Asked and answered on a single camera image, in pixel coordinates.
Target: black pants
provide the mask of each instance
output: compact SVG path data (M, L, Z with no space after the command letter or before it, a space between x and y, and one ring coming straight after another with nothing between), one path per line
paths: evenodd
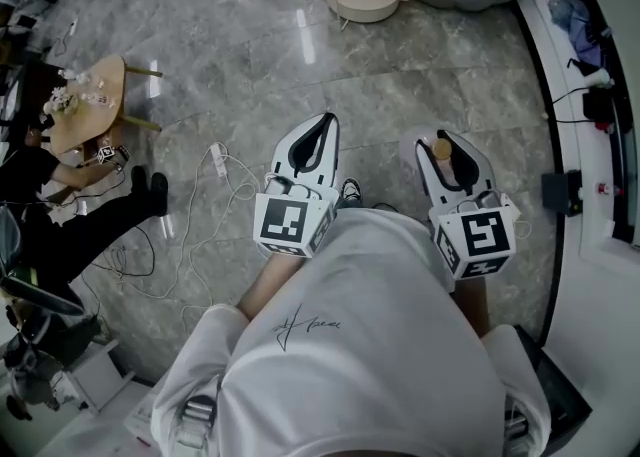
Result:
M70 283L114 240L153 216L156 208L150 195L129 194L88 215L77 215L62 226L55 224L48 242L38 239L36 246L29 246L38 276L51 275Z

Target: table leg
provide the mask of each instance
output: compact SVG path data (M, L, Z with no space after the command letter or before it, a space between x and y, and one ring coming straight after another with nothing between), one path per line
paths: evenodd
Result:
M98 161L98 157L97 156L91 157L90 159L85 160L84 162L82 162L78 167L87 167L88 165L93 164L94 162L97 162L97 161Z
M151 123L150 121L145 121L144 119L139 119L137 117L131 116L120 116L120 119L125 123L129 123L131 125L143 126L145 128L149 128L150 130L155 130L156 132L162 131L162 127L156 123Z
M162 73L160 73L159 71L151 71L151 70L143 69L143 68L134 68L133 66L125 66L125 69L129 73L138 73L139 75L149 75L149 76L154 76L154 77L161 77L162 76Z

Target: black shoe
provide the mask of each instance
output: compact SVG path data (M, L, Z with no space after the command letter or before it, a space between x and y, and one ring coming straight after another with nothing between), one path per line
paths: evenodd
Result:
M360 185L353 178L347 178L344 180L342 189L340 190L340 196L345 201L362 203L362 191L360 190Z
M153 173L151 176L151 189L149 193L152 197L153 215L163 217L167 215L167 198L169 194L169 181L162 173Z
M147 173L143 167L136 165L131 169L131 193L146 194L147 192L149 192Z

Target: small wooden table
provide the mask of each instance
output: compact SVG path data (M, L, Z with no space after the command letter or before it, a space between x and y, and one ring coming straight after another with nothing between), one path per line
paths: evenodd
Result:
M110 104L91 105L79 100L78 109L74 114L53 116L55 125L51 129L51 148L54 155L62 155L76 149L85 142L106 134L120 122L161 130L155 123L124 115L124 85L127 72L157 77L161 77L162 73L127 66L119 55L105 57L88 72L92 77L99 77L104 81L102 89L95 85L81 86L76 82L69 82L67 90L78 97L89 92L104 94L109 97Z

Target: white shelf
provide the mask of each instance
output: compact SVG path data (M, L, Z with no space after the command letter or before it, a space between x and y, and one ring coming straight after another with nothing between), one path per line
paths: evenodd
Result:
M567 68L569 59L577 56L567 33L551 21L548 1L518 0L518 5L536 44L551 98L555 100L572 89L584 87L584 79L577 68ZM584 120L582 94L579 91L558 101L554 105L556 119ZM582 223L581 237L572 241L565 232L565 246L579 246L581 258L636 277L640 274L640 254L629 244L611 237L613 196L596 193L597 183L613 184L609 135L588 123L558 123L558 135L565 172L571 169L582 172L583 214L568 219L568 223L577 220Z

